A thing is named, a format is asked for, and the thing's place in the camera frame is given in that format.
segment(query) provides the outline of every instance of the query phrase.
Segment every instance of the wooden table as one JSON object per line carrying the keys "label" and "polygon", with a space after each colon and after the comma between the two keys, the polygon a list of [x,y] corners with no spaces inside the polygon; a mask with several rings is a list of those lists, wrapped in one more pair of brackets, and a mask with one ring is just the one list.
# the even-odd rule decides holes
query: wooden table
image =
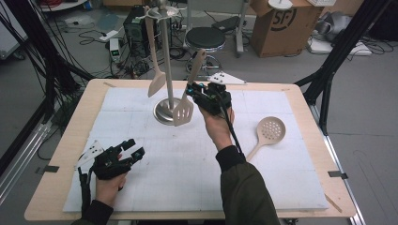
{"label": "wooden table", "polygon": [[[58,144],[49,165],[58,166],[58,172],[46,172],[29,203],[27,220],[74,220],[80,213],[64,213],[63,206],[76,164],[83,152],[89,132],[97,118],[106,92],[112,87],[147,88],[150,81],[103,80],[91,81],[70,119],[69,125]],[[186,82],[173,82],[174,88],[183,89]],[[338,171],[313,115],[294,84],[248,83],[228,85],[228,90],[261,90],[285,92],[298,122],[299,130],[316,168],[319,181],[329,202],[327,210],[278,211],[279,218],[352,218],[356,209],[340,177],[329,177],[328,172]],[[217,219],[224,218],[222,211],[201,212],[128,212],[114,213],[111,219]]]}

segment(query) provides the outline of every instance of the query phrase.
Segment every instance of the sleeve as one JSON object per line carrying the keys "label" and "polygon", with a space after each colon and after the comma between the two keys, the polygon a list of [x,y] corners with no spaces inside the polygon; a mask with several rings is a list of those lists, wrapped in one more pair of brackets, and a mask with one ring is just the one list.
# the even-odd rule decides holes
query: sleeve
{"label": "sleeve", "polygon": [[260,172],[240,156],[234,145],[221,150],[216,159],[222,169],[225,223],[279,225],[275,206]]}
{"label": "sleeve", "polygon": [[114,208],[97,200],[93,200],[82,218],[74,221],[72,225],[106,225]]}

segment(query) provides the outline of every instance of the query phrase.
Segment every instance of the stool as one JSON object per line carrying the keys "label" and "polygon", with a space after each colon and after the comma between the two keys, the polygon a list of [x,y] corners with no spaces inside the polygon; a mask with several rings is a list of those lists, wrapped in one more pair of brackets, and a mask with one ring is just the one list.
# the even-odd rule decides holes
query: stool
{"label": "stool", "polygon": [[[225,35],[221,30],[216,28],[194,27],[187,32],[185,43],[189,48],[195,51],[192,58],[188,60],[186,64],[187,71],[191,72],[192,61],[196,56],[196,53],[201,49],[204,49],[206,53],[214,53],[221,50],[225,44]],[[211,76],[212,74],[222,70],[222,64],[214,56],[207,55],[201,69],[207,76]]]}

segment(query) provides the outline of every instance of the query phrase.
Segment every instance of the slotted spatula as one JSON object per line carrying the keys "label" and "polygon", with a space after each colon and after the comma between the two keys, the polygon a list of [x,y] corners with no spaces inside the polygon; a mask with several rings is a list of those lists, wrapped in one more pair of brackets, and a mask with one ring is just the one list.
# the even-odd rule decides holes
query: slotted spatula
{"label": "slotted spatula", "polygon": [[257,125],[258,144],[246,157],[246,161],[250,161],[261,146],[280,142],[285,133],[286,127],[279,118],[270,116],[262,119]]}
{"label": "slotted spatula", "polygon": [[150,54],[152,56],[153,68],[155,69],[155,77],[149,85],[148,96],[152,97],[157,93],[166,83],[166,74],[159,69],[158,59],[156,58],[156,49],[155,49],[155,36],[153,34],[153,20],[145,17],[145,25],[146,31],[148,33],[149,46],[150,46]]}
{"label": "slotted spatula", "polygon": [[[202,66],[203,60],[206,58],[205,50],[200,50],[196,54],[196,57],[193,61],[193,66],[191,69],[191,75],[188,78],[188,84],[192,84],[196,78],[196,74],[199,72],[199,69]],[[193,113],[193,103],[187,99],[187,94],[185,93],[182,95],[181,100],[179,101],[178,105],[173,109],[173,121],[176,127],[187,124],[191,121]]]}

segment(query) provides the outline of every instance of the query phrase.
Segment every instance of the box label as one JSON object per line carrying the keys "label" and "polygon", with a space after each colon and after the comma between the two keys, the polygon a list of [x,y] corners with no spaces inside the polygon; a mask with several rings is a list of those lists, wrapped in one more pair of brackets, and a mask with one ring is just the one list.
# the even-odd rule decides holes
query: box label
{"label": "box label", "polygon": [[289,27],[296,18],[297,9],[276,11],[272,21],[271,31],[283,31]]}

